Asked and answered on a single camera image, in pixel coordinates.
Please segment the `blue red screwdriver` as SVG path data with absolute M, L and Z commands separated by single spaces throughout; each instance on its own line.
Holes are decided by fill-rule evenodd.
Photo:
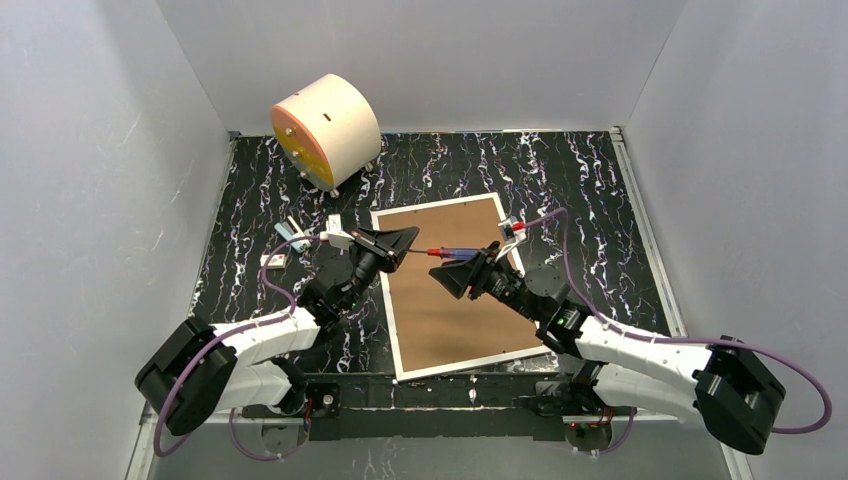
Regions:
M 465 247 L 438 247 L 425 250 L 410 249 L 409 253 L 424 254 L 431 257 L 437 257 L 443 260 L 467 261 L 472 259 L 478 249 Z

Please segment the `white picture frame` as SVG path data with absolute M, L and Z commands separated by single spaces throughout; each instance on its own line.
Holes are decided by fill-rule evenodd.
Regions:
M 545 355 L 535 328 L 490 296 L 456 299 L 428 271 L 439 265 L 431 247 L 489 246 L 506 217 L 496 193 L 384 208 L 372 212 L 377 230 L 416 226 L 413 253 L 381 277 L 389 343 L 399 381 Z

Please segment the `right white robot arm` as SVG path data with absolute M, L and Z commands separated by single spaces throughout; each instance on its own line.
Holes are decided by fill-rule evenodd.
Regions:
M 590 312 L 551 266 L 525 273 L 495 247 L 430 269 L 453 297 L 487 294 L 531 321 L 556 354 L 582 360 L 563 381 L 542 383 L 527 406 L 555 415 L 560 404 L 587 410 L 636 407 L 705 428 L 721 443 L 749 455 L 764 452 L 786 390 L 761 360 L 721 337 L 684 344 Z

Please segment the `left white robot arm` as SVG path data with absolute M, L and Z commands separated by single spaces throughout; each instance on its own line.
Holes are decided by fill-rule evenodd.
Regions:
M 306 351 L 337 325 L 381 275 L 398 270 L 420 230 L 324 231 L 334 257 L 317 268 L 282 311 L 234 323 L 183 321 L 141 368 L 134 384 L 174 436 L 196 430 L 213 413 L 251 405 L 282 407 L 296 383 L 280 357 Z

